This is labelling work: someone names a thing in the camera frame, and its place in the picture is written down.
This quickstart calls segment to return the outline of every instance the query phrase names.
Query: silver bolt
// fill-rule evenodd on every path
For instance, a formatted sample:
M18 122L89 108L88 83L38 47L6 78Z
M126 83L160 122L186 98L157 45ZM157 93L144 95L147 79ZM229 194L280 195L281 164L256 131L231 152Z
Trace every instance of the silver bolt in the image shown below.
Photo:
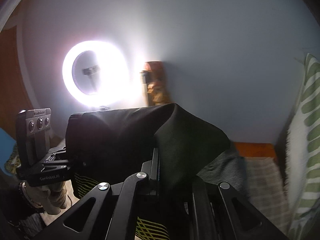
M99 183L99 185L98 185L98 189L100 189L100 190L106 190L108 187L109 187L109 185L106 182Z
M222 189L229 189L229 188L230 188L230 185L229 185L229 183L227 183L227 182L222 182L222 183L220 183L220 188L222 188Z
M147 174L145 172L138 172L137 173L137 177L139 179L144 179L147 176Z

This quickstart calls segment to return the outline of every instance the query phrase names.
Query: bracelet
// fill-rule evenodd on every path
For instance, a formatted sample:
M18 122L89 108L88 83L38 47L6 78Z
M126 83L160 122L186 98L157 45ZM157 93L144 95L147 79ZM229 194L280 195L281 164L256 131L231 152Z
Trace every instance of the bracelet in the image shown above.
M28 204L29 207L35 209L37 212L42 213L43 209L42 209L42 205L41 203L37 203L35 201L33 201L27 194L26 192L26 184L25 182L21 182L19 185L19 191L20 194L22 196L22 198L25 200L25 202Z

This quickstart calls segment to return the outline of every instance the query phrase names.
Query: blue object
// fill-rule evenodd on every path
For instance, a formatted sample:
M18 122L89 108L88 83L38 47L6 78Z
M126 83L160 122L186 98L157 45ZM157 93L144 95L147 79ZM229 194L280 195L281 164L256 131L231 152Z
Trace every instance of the blue object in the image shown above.
M5 170L4 164L12 154L13 146L15 143L16 141L2 128L0 128L0 167L1 170L9 176L12 176L12 174Z

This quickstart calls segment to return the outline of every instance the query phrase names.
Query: glowing ring light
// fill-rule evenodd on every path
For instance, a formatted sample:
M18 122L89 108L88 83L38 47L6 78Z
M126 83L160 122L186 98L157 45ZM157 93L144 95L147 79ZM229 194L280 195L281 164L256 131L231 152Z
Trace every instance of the glowing ring light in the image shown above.
M95 52L100 67L101 87L94 95L86 95L79 90L72 77L75 60L88 50ZM69 93L87 106L107 106L120 100L126 93L129 82L123 55L115 46L103 41L84 41L74 46L63 61L62 76Z

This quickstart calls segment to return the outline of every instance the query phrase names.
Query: gray wall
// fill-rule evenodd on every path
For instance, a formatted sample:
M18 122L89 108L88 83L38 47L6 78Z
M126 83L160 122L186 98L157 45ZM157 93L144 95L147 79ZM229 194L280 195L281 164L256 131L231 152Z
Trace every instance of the gray wall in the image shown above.
M320 27L301 0L24 0L21 13L30 81L60 136L70 114L90 110L62 79L81 41L117 46L133 82L141 62L162 60L172 99L244 142L276 142L302 80L298 60L320 57ZM143 106L134 95L111 107Z

